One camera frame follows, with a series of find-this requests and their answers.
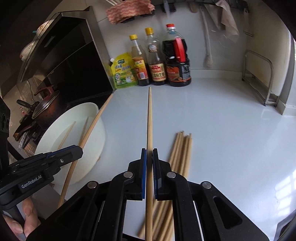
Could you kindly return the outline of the wooden chopstick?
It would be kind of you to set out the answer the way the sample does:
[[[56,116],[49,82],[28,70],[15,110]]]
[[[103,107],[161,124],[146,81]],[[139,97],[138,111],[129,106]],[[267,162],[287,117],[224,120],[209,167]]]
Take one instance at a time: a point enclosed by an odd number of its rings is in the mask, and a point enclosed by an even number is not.
[[[168,160],[168,163],[171,165],[172,170],[176,171],[177,169],[175,168],[175,156],[176,156],[176,151],[177,147],[179,146],[180,139],[184,136],[184,132],[178,132],[176,134],[173,146],[171,147],[171,153],[170,157]],[[159,227],[159,223],[163,223],[163,219],[165,218],[165,214],[167,212],[166,205],[168,204],[168,201],[161,201],[157,202],[155,199],[153,200],[153,240],[157,238],[158,231],[157,228]]]
[[[183,146],[179,151],[179,162],[177,164],[178,169],[173,169],[173,171],[178,174],[184,174],[185,163],[187,158],[187,148],[188,148],[189,136],[183,137]],[[162,222],[161,229],[159,230],[158,240],[170,240],[171,239],[171,223],[173,219],[173,210],[171,201],[165,207],[165,217]]]
[[[185,140],[185,157],[181,163],[181,170],[179,174],[187,178],[189,173],[189,163],[191,158],[191,149],[192,149],[192,134],[190,133]],[[166,214],[164,229],[160,233],[159,240],[171,240],[173,235],[173,210],[171,204],[169,205],[168,212]]]
[[[185,161],[182,162],[181,171],[179,172],[185,178],[188,177],[188,173],[189,173],[189,164],[190,164],[191,150],[192,150],[192,134],[191,133],[187,136],[186,142],[187,143],[185,144],[185,148],[186,148]],[[172,239],[173,231],[174,231],[173,224],[174,224],[173,215],[171,215],[169,227],[165,236],[165,241],[169,241]]]
[[[179,146],[177,147],[176,156],[175,156],[175,168],[177,170],[174,171],[174,172],[178,171],[178,164],[179,164],[178,158],[179,158],[179,155],[180,155],[180,149],[182,148],[182,145],[183,145],[183,139],[184,139],[184,136],[180,139]]]

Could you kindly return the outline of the white plastic bin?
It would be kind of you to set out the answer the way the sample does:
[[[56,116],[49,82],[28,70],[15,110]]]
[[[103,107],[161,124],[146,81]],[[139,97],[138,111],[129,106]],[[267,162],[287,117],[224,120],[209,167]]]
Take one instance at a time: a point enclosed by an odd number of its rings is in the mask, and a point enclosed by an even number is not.
[[[74,121],[76,121],[76,123],[69,133],[69,136],[67,137],[62,148],[69,147],[71,145],[78,145],[86,118],[89,117],[85,134],[92,124],[98,111],[99,108],[95,103],[88,102],[77,105],[63,113],[43,134],[37,145],[35,154],[54,152],[58,150],[60,142]],[[106,132],[104,124],[102,119],[99,119],[83,148],[83,156],[78,160],[70,181],[71,185],[83,179],[95,166],[103,151],[105,139]]]

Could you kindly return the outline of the dark pot with lid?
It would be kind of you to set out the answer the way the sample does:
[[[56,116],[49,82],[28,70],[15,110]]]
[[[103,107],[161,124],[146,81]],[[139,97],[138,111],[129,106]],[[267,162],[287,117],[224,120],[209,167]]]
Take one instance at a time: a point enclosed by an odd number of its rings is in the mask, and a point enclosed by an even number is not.
[[[46,130],[67,108],[67,104],[62,101],[59,91],[54,91],[53,87],[44,87],[38,90],[34,96],[44,93],[45,97],[33,108],[33,105],[18,99],[16,102],[29,109],[34,109],[32,120],[35,121],[41,129]]]

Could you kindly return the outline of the black range hood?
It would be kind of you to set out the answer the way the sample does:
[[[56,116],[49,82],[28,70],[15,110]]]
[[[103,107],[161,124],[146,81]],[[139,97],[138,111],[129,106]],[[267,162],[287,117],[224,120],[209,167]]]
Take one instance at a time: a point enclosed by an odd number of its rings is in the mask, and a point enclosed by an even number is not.
[[[56,13],[33,40],[19,82],[40,77],[71,106],[93,102],[101,107],[114,92],[110,56],[92,6]]]

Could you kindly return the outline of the yellow green refill pouch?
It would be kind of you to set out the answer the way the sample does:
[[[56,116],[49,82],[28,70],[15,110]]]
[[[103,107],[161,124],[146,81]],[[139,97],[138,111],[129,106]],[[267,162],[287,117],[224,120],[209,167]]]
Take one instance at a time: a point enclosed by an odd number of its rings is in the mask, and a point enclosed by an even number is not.
[[[116,89],[138,85],[132,56],[128,52],[113,59],[111,73]]]

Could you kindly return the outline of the yellow cap soy sauce bottle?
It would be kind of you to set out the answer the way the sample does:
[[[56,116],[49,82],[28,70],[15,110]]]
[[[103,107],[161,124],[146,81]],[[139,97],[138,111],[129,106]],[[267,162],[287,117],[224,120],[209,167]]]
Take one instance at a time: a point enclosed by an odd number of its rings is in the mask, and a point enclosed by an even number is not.
[[[145,28],[147,36],[148,64],[154,85],[164,85],[167,79],[165,65],[159,50],[159,40],[152,27]]]

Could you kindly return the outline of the yellow cap vinegar bottle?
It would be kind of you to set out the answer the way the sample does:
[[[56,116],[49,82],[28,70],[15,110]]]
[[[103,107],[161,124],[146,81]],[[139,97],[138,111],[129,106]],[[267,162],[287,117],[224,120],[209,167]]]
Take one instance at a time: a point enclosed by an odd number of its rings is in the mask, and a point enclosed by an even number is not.
[[[140,86],[148,86],[149,82],[149,75],[147,70],[147,58],[145,55],[145,51],[143,50],[142,46],[138,42],[138,37],[136,34],[129,36],[132,42],[132,49],[131,55],[133,60],[133,65],[135,69],[135,73],[137,76],[137,81]]]

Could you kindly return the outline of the hanging white brush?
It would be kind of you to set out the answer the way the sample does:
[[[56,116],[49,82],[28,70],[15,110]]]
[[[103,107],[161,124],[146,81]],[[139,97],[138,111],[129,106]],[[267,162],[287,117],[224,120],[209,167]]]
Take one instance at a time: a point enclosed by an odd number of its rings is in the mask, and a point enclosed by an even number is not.
[[[210,36],[209,36],[209,30],[208,30],[208,24],[205,17],[205,11],[203,5],[200,5],[201,10],[201,16],[204,24],[204,38],[205,38],[205,48],[206,48],[206,55],[204,59],[204,65],[207,68],[211,68],[213,65],[213,58],[212,58],[212,52],[211,52],[211,44],[210,44]]]

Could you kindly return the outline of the metal cutting board rack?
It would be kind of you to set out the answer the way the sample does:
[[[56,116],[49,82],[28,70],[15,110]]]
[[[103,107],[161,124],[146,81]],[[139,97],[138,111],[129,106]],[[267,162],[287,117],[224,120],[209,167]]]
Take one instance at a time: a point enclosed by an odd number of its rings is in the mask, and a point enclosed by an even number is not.
[[[264,106],[277,106],[279,95],[273,92],[274,67],[268,58],[252,50],[246,50],[243,57],[242,80],[249,84]]]

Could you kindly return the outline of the large red cap soy jug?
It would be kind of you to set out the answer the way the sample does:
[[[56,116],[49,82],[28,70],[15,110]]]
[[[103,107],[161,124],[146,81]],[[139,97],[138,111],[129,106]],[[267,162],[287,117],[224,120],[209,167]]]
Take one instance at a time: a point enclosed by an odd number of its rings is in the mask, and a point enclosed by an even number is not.
[[[187,44],[172,23],[166,24],[166,34],[162,40],[162,53],[165,58],[169,84],[174,87],[189,85],[192,78]]]

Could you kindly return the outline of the pink checkered cloth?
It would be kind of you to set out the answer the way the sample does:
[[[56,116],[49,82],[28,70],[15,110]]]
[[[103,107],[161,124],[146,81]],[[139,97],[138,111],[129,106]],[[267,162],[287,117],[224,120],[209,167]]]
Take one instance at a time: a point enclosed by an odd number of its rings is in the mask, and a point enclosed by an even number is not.
[[[154,10],[150,0],[129,0],[110,7],[106,14],[111,24],[118,24],[135,16],[151,14]]]

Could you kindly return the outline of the hanging beige towel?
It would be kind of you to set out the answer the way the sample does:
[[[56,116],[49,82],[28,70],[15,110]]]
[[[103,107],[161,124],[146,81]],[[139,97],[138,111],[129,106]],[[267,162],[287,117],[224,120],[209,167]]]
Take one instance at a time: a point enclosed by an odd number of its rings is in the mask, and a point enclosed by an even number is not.
[[[227,39],[236,43],[239,39],[239,30],[227,1],[219,0],[215,4],[206,4],[205,8],[217,30]]]

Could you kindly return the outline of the white cutting board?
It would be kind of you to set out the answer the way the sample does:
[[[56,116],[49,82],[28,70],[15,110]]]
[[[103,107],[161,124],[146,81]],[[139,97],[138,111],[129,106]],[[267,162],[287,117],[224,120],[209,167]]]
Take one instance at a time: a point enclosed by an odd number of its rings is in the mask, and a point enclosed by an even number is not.
[[[273,64],[271,92],[281,94],[290,62],[290,32],[284,22],[263,1],[248,1],[249,30],[247,49],[269,59]]]

